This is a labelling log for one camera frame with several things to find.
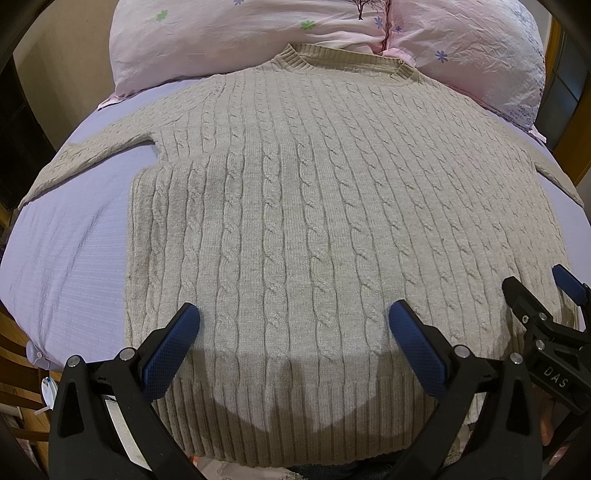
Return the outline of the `lavender bed sheet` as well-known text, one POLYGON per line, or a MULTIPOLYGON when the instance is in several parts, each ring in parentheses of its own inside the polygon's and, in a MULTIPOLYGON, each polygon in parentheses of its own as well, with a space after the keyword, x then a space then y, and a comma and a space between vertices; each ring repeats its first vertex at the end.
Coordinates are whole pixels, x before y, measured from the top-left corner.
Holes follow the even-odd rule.
MULTIPOLYGON (((156 87, 110 109, 112 123, 194 82, 156 87)), ((124 335, 128 204, 132 181, 154 165, 157 149, 143 142, 117 152, 31 203, 20 214, 1 262, 1 299, 20 328, 60 369, 114 359, 130 345, 124 335)), ((580 197, 548 179, 542 187, 567 250, 562 264, 590 278, 590 225, 580 197)))

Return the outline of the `pink floral pillow right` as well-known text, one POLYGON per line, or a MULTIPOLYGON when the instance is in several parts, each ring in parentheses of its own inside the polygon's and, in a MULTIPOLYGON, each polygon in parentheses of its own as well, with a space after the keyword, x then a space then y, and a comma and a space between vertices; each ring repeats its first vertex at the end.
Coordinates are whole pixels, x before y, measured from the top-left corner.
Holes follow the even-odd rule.
POLYGON ((384 54, 531 132, 546 83, 538 25, 519 1, 392 1, 384 54))

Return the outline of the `pink floral pillow left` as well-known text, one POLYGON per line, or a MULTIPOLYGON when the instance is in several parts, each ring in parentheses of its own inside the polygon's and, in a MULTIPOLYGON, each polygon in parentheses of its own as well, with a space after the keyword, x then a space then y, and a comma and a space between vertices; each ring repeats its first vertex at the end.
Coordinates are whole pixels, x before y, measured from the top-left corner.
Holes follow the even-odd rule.
POLYGON ((114 91, 102 104, 256 66, 290 43, 373 54, 386 37, 384 1, 120 1, 109 35, 114 91))

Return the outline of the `beige cable-knit sweater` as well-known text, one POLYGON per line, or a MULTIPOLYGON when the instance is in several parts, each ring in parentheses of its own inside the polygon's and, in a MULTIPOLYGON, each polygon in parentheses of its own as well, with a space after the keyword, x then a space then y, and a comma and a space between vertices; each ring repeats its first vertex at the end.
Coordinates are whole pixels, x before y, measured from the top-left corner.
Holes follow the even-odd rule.
POLYGON ((477 354, 523 343, 502 281, 572 325, 548 179, 569 177, 468 97, 402 61, 293 44, 65 147, 25 202, 143 142, 128 204, 124 335, 184 303, 201 330, 156 410, 188 454, 342 464, 406 447, 433 403, 387 313, 405 299, 477 354))

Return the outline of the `pink floral pillow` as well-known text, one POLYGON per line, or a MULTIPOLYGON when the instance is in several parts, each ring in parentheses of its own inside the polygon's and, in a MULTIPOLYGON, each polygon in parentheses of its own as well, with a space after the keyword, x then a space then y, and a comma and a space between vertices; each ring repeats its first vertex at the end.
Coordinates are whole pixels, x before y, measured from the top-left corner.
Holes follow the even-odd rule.
POLYGON ((519 1, 392 1, 384 54, 531 132, 546 83, 538 25, 519 1))
POLYGON ((256 66, 290 43, 373 54, 386 37, 384 1, 120 1, 109 35, 114 91, 102 104, 256 66))

